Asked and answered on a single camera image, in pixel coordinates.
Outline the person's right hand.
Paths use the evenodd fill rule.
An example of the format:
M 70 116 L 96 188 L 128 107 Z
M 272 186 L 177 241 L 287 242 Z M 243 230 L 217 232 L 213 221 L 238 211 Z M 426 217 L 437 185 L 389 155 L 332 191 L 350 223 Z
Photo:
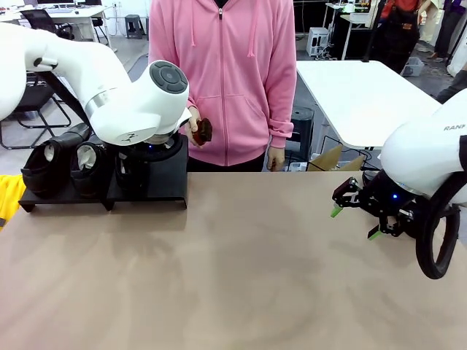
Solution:
M 190 119 L 185 124 L 185 134 L 191 144 L 200 148 L 201 145 L 193 138 L 193 135 L 198 131 L 198 121 L 201 119 L 201 116 L 198 109 L 194 106 L 189 107 L 188 111 L 190 112 Z

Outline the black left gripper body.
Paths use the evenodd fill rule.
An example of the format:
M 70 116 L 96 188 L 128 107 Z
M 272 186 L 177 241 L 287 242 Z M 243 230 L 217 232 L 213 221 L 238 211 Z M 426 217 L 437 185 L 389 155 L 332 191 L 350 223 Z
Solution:
M 136 145 L 136 149 L 146 158 L 164 158 L 172 153 L 175 146 L 173 138 L 144 141 Z

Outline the person's left hand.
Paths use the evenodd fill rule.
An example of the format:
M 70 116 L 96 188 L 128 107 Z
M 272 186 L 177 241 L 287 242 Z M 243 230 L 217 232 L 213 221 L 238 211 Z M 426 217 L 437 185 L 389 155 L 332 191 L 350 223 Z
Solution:
M 282 171 L 285 164 L 285 149 L 269 147 L 266 167 L 270 172 Z

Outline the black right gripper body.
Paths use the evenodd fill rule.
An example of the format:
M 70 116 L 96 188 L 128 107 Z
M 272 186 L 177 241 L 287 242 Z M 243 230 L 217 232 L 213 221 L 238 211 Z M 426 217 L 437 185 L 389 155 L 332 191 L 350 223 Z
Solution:
M 402 230 L 418 230 L 425 198 L 402 188 L 385 171 L 364 171 L 363 209 L 375 217 L 393 217 Z

